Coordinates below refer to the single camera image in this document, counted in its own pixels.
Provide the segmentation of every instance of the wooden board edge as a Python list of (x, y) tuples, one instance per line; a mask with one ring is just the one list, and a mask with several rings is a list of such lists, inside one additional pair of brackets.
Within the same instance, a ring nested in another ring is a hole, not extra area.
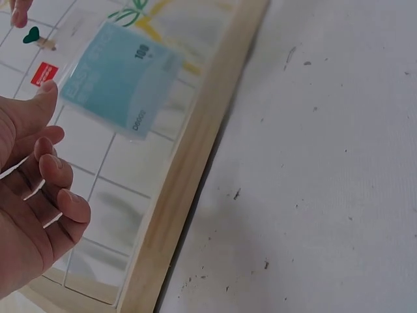
[(39, 277), (19, 292), (47, 313), (116, 313), (116, 309)]
[(190, 210), (212, 145), (235, 91), (268, 0), (242, 0), (199, 92), (166, 179), (141, 232), (120, 313), (151, 313)]

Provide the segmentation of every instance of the dirt speck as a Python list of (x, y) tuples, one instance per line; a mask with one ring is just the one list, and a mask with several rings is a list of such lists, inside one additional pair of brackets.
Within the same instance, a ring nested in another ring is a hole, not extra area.
[(237, 190), (237, 192), (236, 192), (235, 196), (233, 197), (233, 199), (234, 199), (234, 200), (236, 200), (237, 198), (239, 198), (239, 196), (240, 196), (240, 191), (241, 191), (241, 190), (242, 190), (241, 188), (239, 188), (239, 189)]
[(293, 54), (294, 54), (296, 49), (297, 49), (297, 47), (293, 47), (290, 50), (290, 52), (288, 53), (287, 61), (285, 62), (285, 66), (284, 66), (284, 71), (287, 69), (287, 65), (289, 64), (289, 61), (291, 61), (291, 58), (293, 57)]

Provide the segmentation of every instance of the red label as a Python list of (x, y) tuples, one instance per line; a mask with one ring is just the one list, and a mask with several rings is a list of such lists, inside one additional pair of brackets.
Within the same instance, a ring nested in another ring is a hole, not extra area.
[(53, 79), (53, 77), (56, 75), (57, 72), (58, 72), (57, 67), (51, 64), (42, 62), (38, 70), (36, 71), (35, 75), (33, 76), (31, 83), (33, 85), (40, 87), (42, 83), (46, 82), (47, 80)]

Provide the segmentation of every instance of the light blue card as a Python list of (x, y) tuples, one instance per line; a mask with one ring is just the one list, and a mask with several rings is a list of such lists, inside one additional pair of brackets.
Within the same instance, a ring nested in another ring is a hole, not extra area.
[(61, 89), (61, 98), (129, 135), (146, 137), (183, 59), (134, 31), (106, 22)]

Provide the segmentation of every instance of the printed number 100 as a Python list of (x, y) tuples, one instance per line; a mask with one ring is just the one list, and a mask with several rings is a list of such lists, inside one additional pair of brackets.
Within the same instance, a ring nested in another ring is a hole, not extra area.
[(143, 58), (146, 56), (146, 53), (149, 51), (149, 47), (145, 44), (141, 44), (139, 49), (136, 50), (135, 57), (143, 60)]

